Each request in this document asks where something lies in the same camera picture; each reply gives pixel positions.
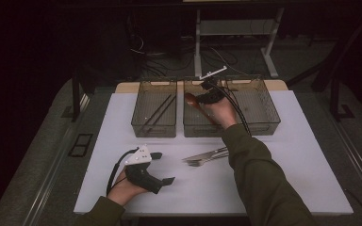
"hand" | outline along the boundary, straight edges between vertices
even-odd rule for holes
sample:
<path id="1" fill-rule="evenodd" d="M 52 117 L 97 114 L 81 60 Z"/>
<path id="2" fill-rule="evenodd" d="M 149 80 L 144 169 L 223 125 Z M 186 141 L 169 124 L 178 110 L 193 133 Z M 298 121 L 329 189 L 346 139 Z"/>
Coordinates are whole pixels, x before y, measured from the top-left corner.
<path id="1" fill-rule="evenodd" d="M 232 104 L 227 98 L 222 98 L 215 104 L 205 105 L 205 107 L 213 112 L 214 118 L 227 129 L 233 124 L 237 124 L 236 112 Z"/>
<path id="2" fill-rule="evenodd" d="M 119 176 L 116 179 L 115 184 L 118 184 L 111 188 L 110 192 L 107 195 L 109 199 L 122 206 L 126 205 L 135 196 L 147 192 L 146 189 L 129 182 L 126 179 L 124 169 L 122 170 L 122 172 L 120 172 Z"/>

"person's left hand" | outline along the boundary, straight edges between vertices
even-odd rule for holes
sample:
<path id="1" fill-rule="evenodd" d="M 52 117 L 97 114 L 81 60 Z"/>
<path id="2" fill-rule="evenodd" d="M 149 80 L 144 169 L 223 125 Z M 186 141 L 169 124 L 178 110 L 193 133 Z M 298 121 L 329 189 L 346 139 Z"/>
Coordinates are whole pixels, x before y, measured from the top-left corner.
<path id="1" fill-rule="evenodd" d="M 107 197 L 112 201 L 124 206 L 129 201 L 131 201 L 135 196 L 147 192 L 146 189 L 136 186 L 129 182 L 125 176 L 125 168 L 120 172 L 119 176 L 116 179 L 116 184 L 113 188 L 111 188 Z"/>

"forearm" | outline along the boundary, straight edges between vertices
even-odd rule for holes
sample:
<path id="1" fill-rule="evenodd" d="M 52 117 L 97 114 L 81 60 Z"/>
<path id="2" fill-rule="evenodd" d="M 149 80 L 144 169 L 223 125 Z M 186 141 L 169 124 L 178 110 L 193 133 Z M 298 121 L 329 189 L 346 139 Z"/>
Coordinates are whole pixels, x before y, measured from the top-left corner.
<path id="1" fill-rule="evenodd" d="M 100 197 L 89 213 L 80 216 L 74 226 L 108 226 L 116 225 L 124 208 L 108 198 Z"/>
<path id="2" fill-rule="evenodd" d="M 230 153 L 239 196 L 253 225 L 316 225 L 261 141 L 249 137 L 241 125 L 230 126 L 222 140 Z"/>

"green sleeve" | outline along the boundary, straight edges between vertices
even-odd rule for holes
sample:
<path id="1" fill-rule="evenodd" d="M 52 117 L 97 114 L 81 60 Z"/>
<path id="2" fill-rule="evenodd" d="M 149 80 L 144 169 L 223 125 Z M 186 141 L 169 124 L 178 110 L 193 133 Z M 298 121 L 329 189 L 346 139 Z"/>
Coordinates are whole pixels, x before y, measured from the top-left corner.
<path id="1" fill-rule="evenodd" d="M 317 225 L 263 142 L 250 137 L 240 124 L 230 126 L 222 140 L 252 225 Z"/>
<path id="2" fill-rule="evenodd" d="M 112 200 L 100 197 L 89 213 L 80 216 L 74 226 L 113 226 L 124 212 L 124 208 Z"/>

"floor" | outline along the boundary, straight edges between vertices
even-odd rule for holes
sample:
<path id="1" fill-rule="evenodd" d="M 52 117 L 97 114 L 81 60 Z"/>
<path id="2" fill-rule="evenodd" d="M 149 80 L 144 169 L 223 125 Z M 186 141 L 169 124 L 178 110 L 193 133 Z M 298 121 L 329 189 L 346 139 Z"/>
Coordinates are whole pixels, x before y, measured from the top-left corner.
<path id="1" fill-rule="evenodd" d="M 334 43 L 315 42 L 309 39 L 285 38 L 276 40 L 271 57 L 279 78 L 288 81 L 323 60 Z M 169 56 L 158 50 L 147 53 L 148 60 L 140 62 L 141 76 L 164 77 L 193 75 L 193 45 L 185 37 L 182 55 Z M 271 79 L 259 48 L 265 38 L 224 38 L 203 41 L 203 71 L 221 68 L 226 61 L 233 70 L 229 74 L 261 74 Z M 315 93 L 310 85 L 315 74 L 289 87 L 294 90 L 307 120 L 346 196 L 354 209 L 349 216 L 316 216 L 319 225 L 362 225 L 362 176 L 349 155 L 355 147 L 362 157 L 362 105 L 347 87 L 342 86 L 340 103 L 354 113 L 353 119 L 337 123 L 328 111 L 329 89 Z M 7 192 L 0 202 L 0 225 L 71 225 L 77 218 L 73 213 L 77 193 L 89 163 L 93 144 L 105 115 L 107 102 L 113 88 L 97 88 L 82 107 L 80 118 L 72 122 L 66 110 L 72 105 L 71 82 L 63 84 L 52 103 L 40 131 L 18 168 Z M 343 140 L 340 128 L 349 140 Z M 78 134 L 92 134 L 92 143 L 82 158 L 67 156 Z M 148 225 L 249 225 L 247 218 L 140 218 L 139 226 Z"/>

